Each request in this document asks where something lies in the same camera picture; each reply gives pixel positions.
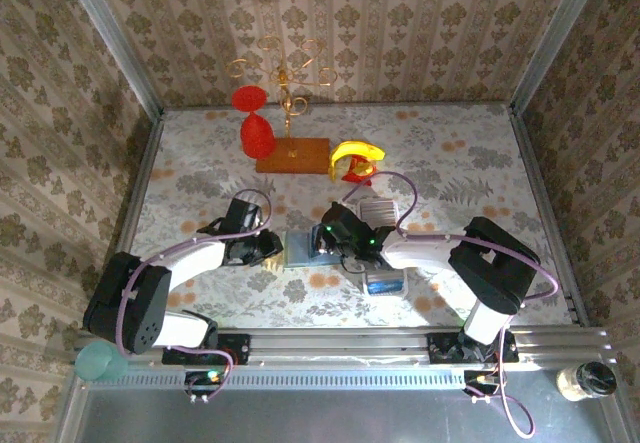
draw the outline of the red object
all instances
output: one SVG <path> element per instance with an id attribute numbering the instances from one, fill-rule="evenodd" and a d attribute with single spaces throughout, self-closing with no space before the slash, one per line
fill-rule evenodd
<path id="1" fill-rule="evenodd" d="M 267 102 L 267 93 L 259 86 L 243 86 L 231 96 L 231 104 L 236 110 L 257 111 Z"/>
<path id="2" fill-rule="evenodd" d="M 276 149 L 276 139 L 267 120 L 254 112 L 249 113 L 240 128 L 242 151 L 249 157 L 260 160 Z"/>
<path id="3" fill-rule="evenodd" d="M 360 183 L 365 178 L 373 175 L 376 172 L 376 165 L 366 159 L 364 156 L 351 155 L 351 164 L 349 165 L 349 171 L 342 177 L 342 181 L 348 181 L 349 183 Z M 365 183 L 365 186 L 371 186 L 371 180 Z"/>

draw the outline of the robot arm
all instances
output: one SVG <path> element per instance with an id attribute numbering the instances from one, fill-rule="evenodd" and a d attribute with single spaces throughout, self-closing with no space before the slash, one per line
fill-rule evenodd
<path id="1" fill-rule="evenodd" d="M 505 230 L 484 217 L 473 218 L 466 237 L 518 252 L 539 263 L 538 256 Z M 334 202 L 316 231 L 317 249 L 352 257 L 367 269 L 436 267 L 453 269 L 478 298 L 463 329 L 466 337 L 491 345 L 515 315 L 536 271 L 503 253 L 490 259 L 490 250 L 447 235 L 406 233 L 395 227 L 371 228 L 351 210 Z"/>
<path id="2" fill-rule="evenodd" d="M 221 266 L 254 266 L 280 253 L 280 238 L 269 230 L 224 241 L 207 239 L 207 236 L 246 233 L 260 225 L 260 218 L 258 205 L 234 198 L 224 218 L 198 230 L 193 245 L 161 258 L 158 262 L 161 265 L 145 267 L 136 279 L 126 307 L 122 326 L 125 349 L 141 354 L 154 346 L 215 348 L 216 323 L 192 312 L 165 311 L 169 292 L 206 271 Z M 85 311 L 84 328 L 115 343 L 123 290 L 141 263 L 139 257 L 125 252 L 109 260 Z"/>

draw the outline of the yellow banana toy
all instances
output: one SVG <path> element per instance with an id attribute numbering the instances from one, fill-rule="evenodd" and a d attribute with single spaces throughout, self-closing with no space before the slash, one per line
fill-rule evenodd
<path id="1" fill-rule="evenodd" d="M 336 181 L 336 162 L 350 155 L 360 155 L 369 160 L 380 161 L 384 159 L 384 150 L 364 141 L 343 141 L 336 146 L 329 157 L 329 177 Z"/>

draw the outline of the wall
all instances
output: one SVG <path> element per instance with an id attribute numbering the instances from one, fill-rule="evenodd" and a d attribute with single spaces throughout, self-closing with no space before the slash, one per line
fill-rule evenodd
<path id="1" fill-rule="evenodd" d="M 0 0 L 0 35 L 0 442 L 40 442 L 149 122 L 77 0 Z"/>
<path id="2" fill-rule="evenodd" d="M 110 0 L 168 107 L 228 104 L 237 57 L 280 37 L 300 66 L 305 38 L 327 44 L 336 101 L 508 100 L 560 0 Z M 260 73 L 244 82 L 264 82 Z"/>
<path id="3" fill-rule="evenodd" d="M 640 0 L 588 0 L 525 121 L 593 323 L 640 421 Z"/>

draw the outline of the wooden base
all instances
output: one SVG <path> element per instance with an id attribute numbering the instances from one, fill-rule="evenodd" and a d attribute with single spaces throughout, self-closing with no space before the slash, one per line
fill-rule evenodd
<path id="1" fill-rule="evenodd" d="M 276 138 L 276 149 L 256 161 L 258 173 L 328 175 L 328 138 Z"/>

